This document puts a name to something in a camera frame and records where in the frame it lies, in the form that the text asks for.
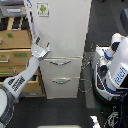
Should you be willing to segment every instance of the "cabinet drawer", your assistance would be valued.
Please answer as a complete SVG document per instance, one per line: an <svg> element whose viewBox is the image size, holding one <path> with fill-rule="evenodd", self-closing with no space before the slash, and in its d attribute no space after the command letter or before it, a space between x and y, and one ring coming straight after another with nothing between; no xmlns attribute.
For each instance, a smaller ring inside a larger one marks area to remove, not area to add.
<svg viewBox="0 0 128 128"><path fill-rule="evenodd" d="M27 30L0 31L0 49L6 48L31 48Z"/></svg>
<svg viewBox="0 0 128 128"><path fill-rule="evenodd" d="M21 16L26 16L26 12L22 11L23 8L24 8L24 6L22 6L22 5L20 5L20 6L18 6L18 5L17 6L0 6L0 8L1 8L1 11L2 11L2 14L3 14L4 17L21 17Z"/></svg>
<svg viewBox="0 0 128 128"><path fill-rule="evenodd" d="M0 66L26 65L31 56L30 49L0 50Z"/></svg>
<svg viewBox="0 0 128 128"><path fill-rule="evenodd" d="M39 86L39 77L36 77L35 81L29 81L25 86L22 92L38 92L41 91L41 87Z"/></svg>
<svg viewBox="0 0 128 128"><path fill-rule="evenodd" d="M79 77L82 58L51 59L40 61L42 78Z"/></svg>
<svg viewBox="0 0 128 128"><path fill-rule="evenodd" d="M23 0L0 0L0 5L23 5Z"/></svg>
<svg viewBox="0 0 128 128"><path fill-rule="evenodd" d="M67 82L65 79L44 79L43 82L48 99L77 97L79 79L67 79Z"/></svg>
<svg viewBox="0 0 128 128"><path fill-rule="evenodd" d="M15 67L0 67L0 76L15 76L20 72L24 71L26 66L15 66Z"/></svg>

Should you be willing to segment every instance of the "sticker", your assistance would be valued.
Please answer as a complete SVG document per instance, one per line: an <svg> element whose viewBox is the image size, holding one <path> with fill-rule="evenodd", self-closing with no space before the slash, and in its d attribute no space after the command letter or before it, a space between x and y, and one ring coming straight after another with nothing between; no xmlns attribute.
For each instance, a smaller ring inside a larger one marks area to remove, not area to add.
<svg viewBox="0 0 128 128"><path fill-rule="evenodd" d="M25 7L20 7L20 14L26 14Z"/></svg>
<svg viewBox="0 0 128 128"><path fill-rule="evenodd" d="M12 67L9 67L8 69L13 69Z"/></svg>
<svg viewBox="0 0 128 128"><path fill-rule="evenodd" d="M7 9L8 13L20 13L20 9Z"/></svg>
<svg viewBox="0 0 128 128"><path fill-rule="evenodd" d="M28 57L27 53L13 53L15 58L25 58Z"/></svg>
<svg viewBox="0 0 128 128"><path fill-rule="evenodd" d="M23 82L25 81L24 77L20 77L12 86L12 89L14 89L14 91L16 92L17 89L23 84Z"/></svg>
<svg viewBox="0 0 128 128"><path fill-rule="evenodd" d="M0 55L0 57L6 57L6 55Z"/></svg>
<svg viewBox="0 0 128 128"><path fill-rule="evenodd" d="M13 38L12 33L7 33L8 38Z"/></svg>
<svg viewBox="0 0 128 128"><path fill-rule="evenodd" d="M37 3L37 10L39 16L49 16L49 5L48 3Z"/></svg>

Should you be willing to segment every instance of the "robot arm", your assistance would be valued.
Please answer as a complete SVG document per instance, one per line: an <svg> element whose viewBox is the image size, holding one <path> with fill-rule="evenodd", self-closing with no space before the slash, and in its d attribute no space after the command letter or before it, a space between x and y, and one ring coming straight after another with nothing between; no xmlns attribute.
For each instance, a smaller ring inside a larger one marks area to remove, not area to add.
<svg viewBox="0 0 128 128"><path fill-rule="evenodd" d="M112 36L111 39L111 46L107 48L107 50L103 49L104 56L100 58L100 67L108 68L111 65L113 55L115 54L120 42L124 39L124 36L120 35L119 33L116 33Z"/></svg>
<svg viewBox="0 0 128 128"><path fill-rule="evenodd" d="M32 42L32 57L27 63L25 71L19 73L17 76L9 77L3 82L0 88L0 128L5 128L13 115L13 102L19 97L22 90L29 82L31 77L35 74L39 60L42 60L50 52L50 44L47 48L41 48L37 45L39 38Z"/></svg>

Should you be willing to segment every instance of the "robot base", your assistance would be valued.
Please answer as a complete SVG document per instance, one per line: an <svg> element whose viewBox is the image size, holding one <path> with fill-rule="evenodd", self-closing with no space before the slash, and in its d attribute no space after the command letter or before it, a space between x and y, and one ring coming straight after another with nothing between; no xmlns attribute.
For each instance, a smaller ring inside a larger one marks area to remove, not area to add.
<svg viewBox="0 0 128 128"><path fill-rule="evenodd" d="M92 69L91 71L91 77L92 77L92 87L93 87L93 93L94 93L94 96L95 98L98 100L98 102L101 104L101 105L104 105L104 106L108 106L108 107L112 107L112 106L117 106L120 99L118 98L112 98L111 101L105 99L97 90L96 88L96 81L95 81L95 78L94 78L94 70Z"/></svg>

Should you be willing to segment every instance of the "green sign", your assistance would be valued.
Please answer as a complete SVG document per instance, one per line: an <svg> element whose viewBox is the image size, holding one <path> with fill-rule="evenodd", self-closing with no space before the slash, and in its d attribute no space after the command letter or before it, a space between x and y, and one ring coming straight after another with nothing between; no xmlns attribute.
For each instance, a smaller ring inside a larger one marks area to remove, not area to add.
<svg viewBox="0 0 128 128"><path fill-rule="evenodd" d="M12 33L7 33L8 38L13 38Z"/></svg>
<svg viewBox="0 0 128 128"><path fill-rule="evenodd" d="M13 53L15 58L25 58L28 57L27 53Z"/></svg>
<svg viewBox="0 0 128 128"><path fill-rule="evenodd" d="M44 5L41 5L40 11L41 11L42 13L44 13L44 12L46 11L46 7L45 7Z"/></svg>
<svg viewBox="0 0 128 128"><path fill-rule="evenodd" d="M12 67L9 67L9 69L13 69Z"/></svg>
<svg viewBox="0 0 128 128"><path fill-rule="evenodd" d="M0 55L1 57L6 57L6 55Z"/></svg>

